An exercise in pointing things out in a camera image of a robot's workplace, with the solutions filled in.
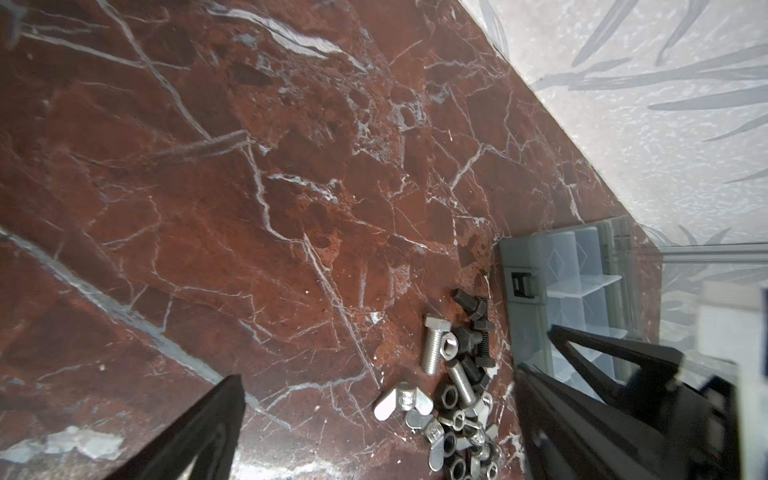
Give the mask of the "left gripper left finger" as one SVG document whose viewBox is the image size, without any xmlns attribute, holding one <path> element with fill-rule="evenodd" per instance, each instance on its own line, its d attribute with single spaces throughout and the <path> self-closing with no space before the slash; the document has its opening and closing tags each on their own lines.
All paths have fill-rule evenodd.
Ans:
<svg viewBox="0 0 768 480">
<path fill-rule="evenodd" d="M 245 413 L 239 375 L 229 375 L 178 417 L 110 479 L 191 479 L 230 477 Z"/>
</svg>

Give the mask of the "grey plastic organizer box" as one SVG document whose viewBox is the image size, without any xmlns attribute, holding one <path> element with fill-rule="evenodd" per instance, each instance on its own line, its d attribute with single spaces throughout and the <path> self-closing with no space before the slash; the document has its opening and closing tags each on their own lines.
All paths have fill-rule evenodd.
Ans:
<svg viewBox="0 0 768 480">
<path fill-rule="evenodd" d="M 619 340 L 656 339 L 658 319 L 644 297 L 628 217 L 504 238 L 499 253 L 515 364 L 596 398 L 548 338 L 552 327 Z"/>
</svg>

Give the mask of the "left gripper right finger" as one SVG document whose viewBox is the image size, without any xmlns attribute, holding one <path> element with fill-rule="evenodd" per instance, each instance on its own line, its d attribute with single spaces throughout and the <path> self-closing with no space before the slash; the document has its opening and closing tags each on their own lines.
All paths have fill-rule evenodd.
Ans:
<svg viewBox="0 0 768 480">
<path fill-rule="evenodd" d="M 555 325 L 548 337 L 594 391 L 515 372 L 529 479 L 741 479 L 736 387 L 677 381 L 677 349 Z"/>
</svg>

